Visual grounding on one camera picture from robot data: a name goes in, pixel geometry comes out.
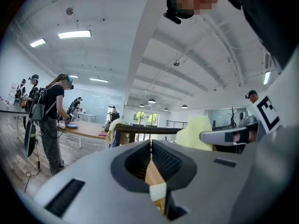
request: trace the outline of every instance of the wooden floor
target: wooden floor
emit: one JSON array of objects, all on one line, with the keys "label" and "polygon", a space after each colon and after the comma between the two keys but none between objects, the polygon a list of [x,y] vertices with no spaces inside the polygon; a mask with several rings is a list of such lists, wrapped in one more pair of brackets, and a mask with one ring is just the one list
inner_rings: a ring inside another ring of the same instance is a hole
[{"label": "wooden floor", "polygon": [[[25,129],[23,127],[23,118],[18,119],[19,122],[19,139],[16,137],[15,118],[13,116],[1,117],[0,119],[0,162],[2,168],[5,170],[11,184],[15,189],[24,191],[28,178],[27,172],[32,175],[37,173],[37,152],[36,149],[33,154],[26,158],[24,155],[23,141]],[[41,170],[38,176],[31,177],[27,186],[26,193],[33,197],[52,174],[49,169],[49,163],[43,150],[41,137],[38,136],[37,151],[40,159]],[[60,139],[60,151],[62,159],[64,160],[65,168],[74,163],[76,160],[96,151],[103,150],[103,146],[99,146],[90,140],[82,139],[82,148],[79,148],[78,138],[64,133]],[[164,183],[154,163],[149,163],[145,182],[148,185],[156,185]],[[164,199],[155,201],[155,205],[160,208],[161,212],[164,210]]]}]

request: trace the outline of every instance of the ceiling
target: ceiling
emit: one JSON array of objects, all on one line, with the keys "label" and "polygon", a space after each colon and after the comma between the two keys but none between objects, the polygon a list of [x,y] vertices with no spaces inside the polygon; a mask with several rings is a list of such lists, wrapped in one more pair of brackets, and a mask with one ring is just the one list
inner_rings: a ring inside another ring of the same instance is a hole
[{"label": "ceiling", "polygon": [[[155,107],[170,109],[201,92],[263,85],[265,50],[242,11],[220,0],[177,25],[162,16],[166,10],[166,0],[28,0],[11,30],[50,72],[82,84],[106,79],[100,85],[126,93],[133,107],[154,98]],[[57,35],[86,29],[90,38]],[[46,44],[30,47],[41,38]],[[273,82],[274,65],[269,70]]]}]

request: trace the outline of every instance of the cable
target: cable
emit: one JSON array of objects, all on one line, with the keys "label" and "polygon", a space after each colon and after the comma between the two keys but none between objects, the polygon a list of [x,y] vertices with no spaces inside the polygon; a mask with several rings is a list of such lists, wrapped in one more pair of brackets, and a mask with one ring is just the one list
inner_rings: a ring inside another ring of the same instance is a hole
[{"label": "cable", "polygon": [[41,169],[40,169],[41,166],[40,166],[40,161],[39,161],[39,156],[38,156],[37,146],[36,146],[36,153],[37,153],[37,159],[38,159],[38,162],[37,162],[38,172],[37,172],[37,174],[35,174],[35,175],[32,175],[31,172],[27,172],[27,173],[25,174],[26,177],[28,178],[28,180],[27,180],[27,183],[26,183],[24,192],[26,192],[26,189],[27,189],[28,183],[29,183],[29,181],[30,181],[30,178],[31,178],[31,177],[34,177],[34,176],[37,176],[37,175],[39,174],[40,170],[41,170]]}]

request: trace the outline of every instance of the cap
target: cap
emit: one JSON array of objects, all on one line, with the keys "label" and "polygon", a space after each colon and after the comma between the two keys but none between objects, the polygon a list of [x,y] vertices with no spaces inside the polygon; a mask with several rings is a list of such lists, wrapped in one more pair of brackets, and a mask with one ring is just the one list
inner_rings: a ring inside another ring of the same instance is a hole
[{"label": "cap", "polygon": [[35,79],[35,80],[38,80],[38,78],[39,78],[39,76],[36,74],[31,77],[31,79]]},{"label": "cap", "polygon": [[251,95],[254,95],[254,94],[257,95],[257,92],[256,92],[255,90],[251,90],[251,91],[248,92],[248,94],[245,96],[245,98],[246,98],[246,99],[249,99],[250,96],[251,96]]}]

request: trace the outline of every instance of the gray pants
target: gray pants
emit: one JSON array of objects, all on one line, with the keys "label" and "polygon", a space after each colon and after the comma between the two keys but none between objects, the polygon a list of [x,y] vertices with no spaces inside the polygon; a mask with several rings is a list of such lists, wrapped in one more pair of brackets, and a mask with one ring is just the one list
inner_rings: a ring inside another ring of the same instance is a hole
[{"label": "gray pants", "polygon": [[57,141],[57,120],[48,116],[46,119],[46,121],[40,122],[41,136],[43,149],[49,161],[50,171],[54,175],[63,168]]}]

